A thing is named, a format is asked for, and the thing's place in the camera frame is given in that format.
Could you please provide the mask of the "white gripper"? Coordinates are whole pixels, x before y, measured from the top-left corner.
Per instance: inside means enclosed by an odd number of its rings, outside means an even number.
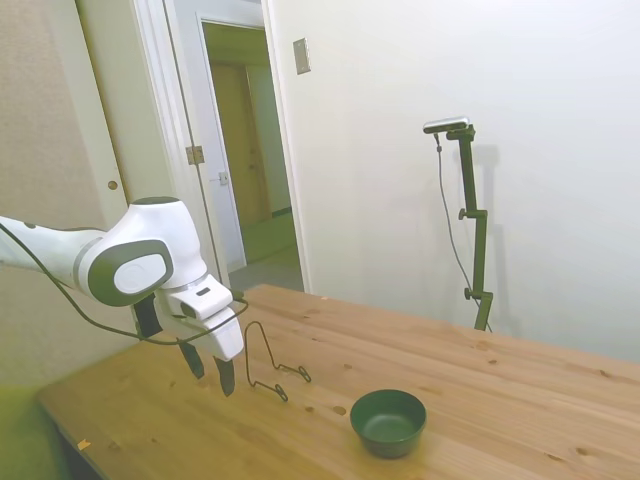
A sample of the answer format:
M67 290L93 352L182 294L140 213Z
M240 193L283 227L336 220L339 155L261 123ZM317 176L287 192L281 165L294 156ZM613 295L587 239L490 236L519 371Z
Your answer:
M167 331L188 342L181 343L179 348L196 379L201 379L205 374L203 362L197 351L200 349L215 357L223 394L229 397L234 393L236 382L232 359L244 348L240 324L234 310L226 307L204 320L190 317L167 318Z

